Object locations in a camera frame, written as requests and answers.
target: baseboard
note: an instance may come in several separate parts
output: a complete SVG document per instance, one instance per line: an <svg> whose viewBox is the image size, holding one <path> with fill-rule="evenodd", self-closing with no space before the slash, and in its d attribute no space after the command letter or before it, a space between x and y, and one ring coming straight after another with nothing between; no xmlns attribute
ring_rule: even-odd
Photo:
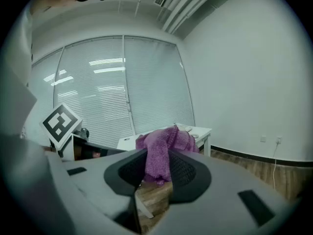
<svg viewBox="0 0 313 235"><path fill-rule="evenodd" d="M223 153L227 153L229 155L241 157L241 158L252 159L252 160L265 162L265 163L271 163L271 164L275 163L275 159L273 159L273 158L265 158L265 157L251 155L251 154L241 153L241 152L232 151L232 150L220 148L220 147L213 146L213 145L211 146L211 149L216 150L216 151L220 151ZM289 161L289 160L277 159L276 164L277 165L294 166L294 167L313 167L313 161L307 161L306 162L306 161Z"/></svg>

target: wooden floor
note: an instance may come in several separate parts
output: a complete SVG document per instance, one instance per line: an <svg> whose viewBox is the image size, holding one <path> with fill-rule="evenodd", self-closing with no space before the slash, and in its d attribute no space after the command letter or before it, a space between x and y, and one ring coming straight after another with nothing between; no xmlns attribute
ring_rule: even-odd
<svg viewBox="0 0 313 235"><path fill-rule="evenodd" d="M274 170L273 164L240 158L215 150L211 150L211 156L242 166L274 188L272 177ZM313 168L277 165L275 170L276 190L287 200L292 201L297 198L297 195L305 188L305 185L312 176ZM172 190L172 183L170 182L162 187L158 187L156 184L143 182L141 187L137 190L139 198L154 215L154 218L148 219L138 211L139 222L143 234L151 230L168 210L168 198Z"/></svg>

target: pink cloth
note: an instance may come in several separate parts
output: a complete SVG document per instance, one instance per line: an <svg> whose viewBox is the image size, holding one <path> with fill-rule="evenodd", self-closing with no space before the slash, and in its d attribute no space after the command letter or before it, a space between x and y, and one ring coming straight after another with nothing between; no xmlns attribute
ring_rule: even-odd
<svg viewBox="0 0 313 235"><path fill-rule="evenodd" d="M156 130L136 139L136 149L148 149L145 177L147 182L163 185L171 181L168 149L198 152L195 138L176 125L164 130Z"/></svg>

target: desk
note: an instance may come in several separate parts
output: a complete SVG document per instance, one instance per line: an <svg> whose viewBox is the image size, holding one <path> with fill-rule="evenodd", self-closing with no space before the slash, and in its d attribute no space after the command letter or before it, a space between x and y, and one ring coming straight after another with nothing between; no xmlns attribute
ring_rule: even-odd
<svg viewBox="0 0 313 235"><path fill-rule="evenodd" d="M136 139L140 135L145 135L145 134L150 133L152 131L137 134L134 136L121 138L118 142L117 149L126 150L126 151L135 150L136 149ZM211 156L211 131L212 131L212 129L209 129L209 128L193 127L192 126L192 130L188 132L190 135L198 135L199 136L198 138L196 138L196 145L197 145L197 147L204 145L204 154L206 156L209 156L209 157Z"/></svg>

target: person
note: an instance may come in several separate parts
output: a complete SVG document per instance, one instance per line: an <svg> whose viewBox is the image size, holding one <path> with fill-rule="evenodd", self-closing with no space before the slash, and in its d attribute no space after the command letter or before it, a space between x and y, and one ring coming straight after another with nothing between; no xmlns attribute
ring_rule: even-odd
<svg viewBox="0 0 313 235"><path fill-rule="evenodd" d="M51 7L87 0L31 0L12 26L0 53L1 68L10 69L26 85L31 72L32 17Z"/></svg>

